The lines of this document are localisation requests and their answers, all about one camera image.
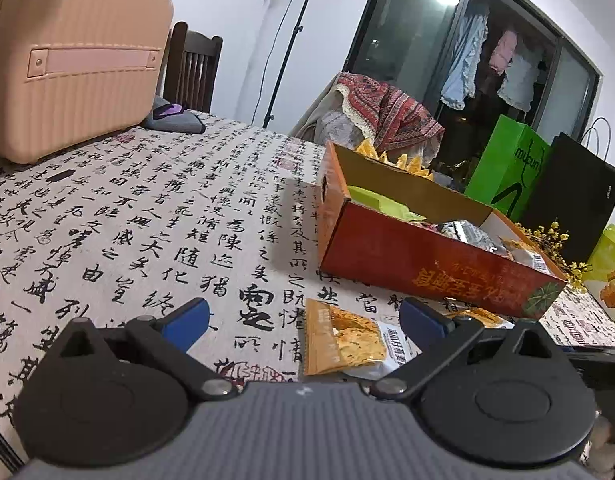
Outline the oat crisp packet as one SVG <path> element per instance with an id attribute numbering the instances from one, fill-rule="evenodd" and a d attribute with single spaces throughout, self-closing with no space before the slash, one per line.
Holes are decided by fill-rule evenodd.
<path id="1" fill-rule="evenodd" d="M 531 245 L 522 240 L 507 240 L 507 238 L 503 238 L 501 242 L 507 249 L 507 252 L 509 252 L 509 255 L 511 255 L 511 258 L 517 263 L 524 264 L 533 270 L 545 274 L 551 273 L 544 258 Z"/>

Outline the green snack bar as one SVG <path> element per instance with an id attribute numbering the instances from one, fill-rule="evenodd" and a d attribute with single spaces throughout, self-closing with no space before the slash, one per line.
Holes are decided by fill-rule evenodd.
<path id="1" fill-rule="evenodd" d="M 408 223 L 418 223 L 426 220 L 425 216 L 415 214 L 408 206 L 396 202 L 392 198 L 376 192 L 350 185 L 348 188 L 352 200 L 370 209 L 376 210 L 385 216 Z"/>

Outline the orange cracker packet right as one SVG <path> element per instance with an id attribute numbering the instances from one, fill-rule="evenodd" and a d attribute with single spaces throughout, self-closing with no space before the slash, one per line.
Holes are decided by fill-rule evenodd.
<path id="1" fill-rule="evenodd" d="M 499 328 L 511 330 L 513 326 L 515 326 L 515 324 L 505 320 L 505 318 L 481 308 L 463 309 L 452 312 L 449 314 L 449 318 L 472 318 L 473 320 L 481 322 L 485 328 L 490 328 L 491 330 L 498 330 Z"/>

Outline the light green snack box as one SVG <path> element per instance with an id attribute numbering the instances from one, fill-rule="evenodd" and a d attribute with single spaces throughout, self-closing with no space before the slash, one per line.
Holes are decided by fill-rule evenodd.
<path id="1" fill-rule="evenodd" d="M 615 225 L 609 224 L 589 257 L 584 284 L 615 324 Z"/>

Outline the yellow dried flower branch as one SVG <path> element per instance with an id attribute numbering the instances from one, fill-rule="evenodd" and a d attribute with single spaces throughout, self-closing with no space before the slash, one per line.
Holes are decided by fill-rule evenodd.
<path id="1" fill-rule="evenodd" d="M 531 240 L 532 244 L 538 247 L 548 258 L 565 274 L 568 285 L 579 294 L 585 294 L 587 287 L 584 278 L 592 266 L 587 262 L 567 260 L 563 256 L 563 248 L 568 243 L 570 235 L 568 232 L 560 232 L 557 221 L 551 222 L 548 228 L 538 226 L 536 229 L 528 229 L 517 222 L 519 230 Z"/>

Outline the silver red snack packet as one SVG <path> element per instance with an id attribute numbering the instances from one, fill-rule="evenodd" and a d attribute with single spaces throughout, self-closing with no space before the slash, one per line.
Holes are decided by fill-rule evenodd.
<path id="1" fill-rule="evenodd" d="M 483 249 L 491 254 L 499 256 L 508 255 L 507 249 L 499 238 L 487 234 L 480 226 L 475 226 L 467 220 L 440 223 L 437 225 L 437 230 L 453 240 Z"/>

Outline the oat cracker packet left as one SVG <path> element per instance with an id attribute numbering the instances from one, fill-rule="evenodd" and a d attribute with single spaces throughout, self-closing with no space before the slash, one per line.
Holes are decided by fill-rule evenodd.
<path id="1" fill-rule="evenodd" d="M 314 299 L 306 303 L 304 342 L 306 376 L 342 373 L 366 382 L 377 382 L 421 353 L 400 326 Z"/>

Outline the red cardboard pumpkin box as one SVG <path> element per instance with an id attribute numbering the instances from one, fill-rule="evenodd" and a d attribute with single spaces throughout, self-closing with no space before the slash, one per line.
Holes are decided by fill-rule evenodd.
<path id="1" fill-rule="evenodd" d="M 545 274 L 437 232 L 440 223 L 467 220 L 500 240 L 530 241 L 498 210 L 423 177 L 328 143 L 318 183 L 318 264 L 327 273 L 515 318 L 540 318 L 567 284 L 552 261 Z M 426 220 L 408 223 L 356 203 L 350 185 L 392 198 Z"/>

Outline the black paper bag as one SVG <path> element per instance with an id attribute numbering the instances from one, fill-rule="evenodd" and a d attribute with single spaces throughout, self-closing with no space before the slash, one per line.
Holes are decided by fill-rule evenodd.
<path id="1" fill-rule="evenodd" d="M 521 226 L 535 230 L 559 223 L 569 235 L 560 255 L 585 262 L 592 255 L 615 207 L 615 167 L 588 151 L 571 136 L 553 140 L 547 163 L 535 182 L 520 217 Z"/>

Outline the calligraphy print tablecloth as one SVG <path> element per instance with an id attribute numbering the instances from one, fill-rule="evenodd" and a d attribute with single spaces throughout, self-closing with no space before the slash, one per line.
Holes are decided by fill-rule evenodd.
<path id="1" fill-rule="evenodd" d="M 0 162 L 0 429 L 74 318 L 116 327 L 202 297 L 192 355 L 234 382 L 297 391 L 302 309 L 394 321 L 400 296 L 321 270 L 320 146 L 227 119 L 136 128 L 35 166 Z"/>

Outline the green mucun paper bag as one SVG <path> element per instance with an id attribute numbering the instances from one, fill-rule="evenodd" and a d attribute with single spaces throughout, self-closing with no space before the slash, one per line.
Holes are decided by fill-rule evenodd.
<path id="1" fill-rule="evenodd" d="M 550 150 L 530 126 L 499 116 L 465 195 L 519 222 Z"/>

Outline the grey purple folded cloth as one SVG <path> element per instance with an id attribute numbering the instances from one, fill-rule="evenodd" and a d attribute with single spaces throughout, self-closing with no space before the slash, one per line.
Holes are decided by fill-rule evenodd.
<path id="1" fill-rule="evenodd" d="M 206 131 L 206 126 L 197 115 L 161 96 L 155 96 L 151 111 L 140 125 L 149 130 L 175 133 L 201 134 Z"/>

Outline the red patterned cloth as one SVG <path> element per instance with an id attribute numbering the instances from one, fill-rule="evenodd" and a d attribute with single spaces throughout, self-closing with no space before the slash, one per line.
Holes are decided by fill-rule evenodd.
<path id="1" fill-rule="evenodd" d="M 429 110 L 388 82 L 342 72 L 333 91 L 342 96 L 342 111 L 378 151 L 412 148 L 441 139 L 444 128 Z"/>

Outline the hanging white garment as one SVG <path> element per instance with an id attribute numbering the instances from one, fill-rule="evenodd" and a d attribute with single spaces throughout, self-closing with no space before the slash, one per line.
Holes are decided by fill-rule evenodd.
<path id="1" fill-rule="evenodd" d="M 539 62 L 542 61 L 543 53 L 542 48 L 531 50 L 524 44 L 519 44 L 497 92 L 498 97 L 507 105 L 524 113 L 531 110 L 534 85 L 539 79 Z"/>

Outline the dark wooden chair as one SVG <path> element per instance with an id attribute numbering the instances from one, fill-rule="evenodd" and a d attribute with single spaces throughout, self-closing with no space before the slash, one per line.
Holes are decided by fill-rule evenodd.
<path id="1" fill-rule="evenodd" d="M 194 32 L 186 22 L 174 24 L 166 59 L 163 98 L 191 110 L 209 113 L 223 38 Z"/>

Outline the hanging pink garment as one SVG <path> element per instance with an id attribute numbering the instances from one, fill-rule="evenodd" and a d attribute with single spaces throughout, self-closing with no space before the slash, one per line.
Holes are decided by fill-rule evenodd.
<path id="1" fill-rule="evenodd" d="M 504 34 L 499 38 L 496 47 L 494 48 L 489 66 L 493 72 L 501 75 L 509 66 L 513 55 L 515 54 L 518 43 L 518 36 L 513 30 L 505 30 Z"/>

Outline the pink hard-shell suitcase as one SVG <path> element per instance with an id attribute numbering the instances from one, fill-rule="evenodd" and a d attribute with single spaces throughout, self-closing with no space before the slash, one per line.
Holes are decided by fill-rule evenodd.
<path id="1" fill-rule="evenodd" d="M 171 0 L 0 0 L 0 156 L 36 162 L 150 112 Z"/>

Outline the hanging light blue clothes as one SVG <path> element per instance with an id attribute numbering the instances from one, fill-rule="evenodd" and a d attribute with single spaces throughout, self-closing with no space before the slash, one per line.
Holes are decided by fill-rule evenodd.
<path id="1" fill-rule="evenodd" d="M 440 92 L 441 102 L 452 110 L 464 110 L 465 101 L 475 97 L 475 76 L 489 33 L 489 16 L 488 6 L 476 6 L 459 23 L 449 73 Z"/>

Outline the black light stand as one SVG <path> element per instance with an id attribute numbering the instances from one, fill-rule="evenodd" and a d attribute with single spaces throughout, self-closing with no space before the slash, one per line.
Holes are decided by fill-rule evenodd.
<path id="1" fill-rule="evenodd" d="M 251 119 L 259 119 L 263 128 L 275 120 L 275 106 L 309 0 L 270 0 L 265 12 L 263 64 L 257 86 L 257 99 Z"/>

